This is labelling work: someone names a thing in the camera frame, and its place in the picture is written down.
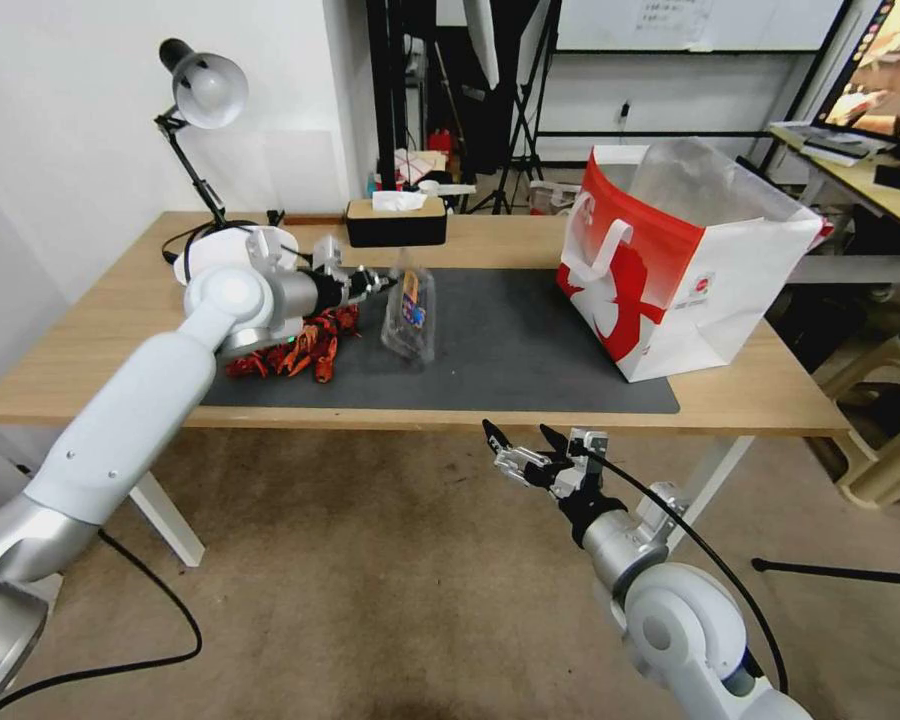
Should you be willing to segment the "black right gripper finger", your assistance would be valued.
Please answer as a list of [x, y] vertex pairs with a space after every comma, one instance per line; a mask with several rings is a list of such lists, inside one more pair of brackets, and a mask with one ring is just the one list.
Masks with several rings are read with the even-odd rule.
[[486, 443], [494, 454], [494, 466], [506, 477], [526, 487], [549, 488], [549, 458], [540, 452], [515, 446], [489, 419], [482, 420]]
[[542, 471], [545, 474], [559, 474], [573, 468], [576, 462], [570, 453], [569, 438], [546, 424], [540, 424], [539, 429], [549, 446], [548, 449], [539, 451], [539, 454], [545, 459]]

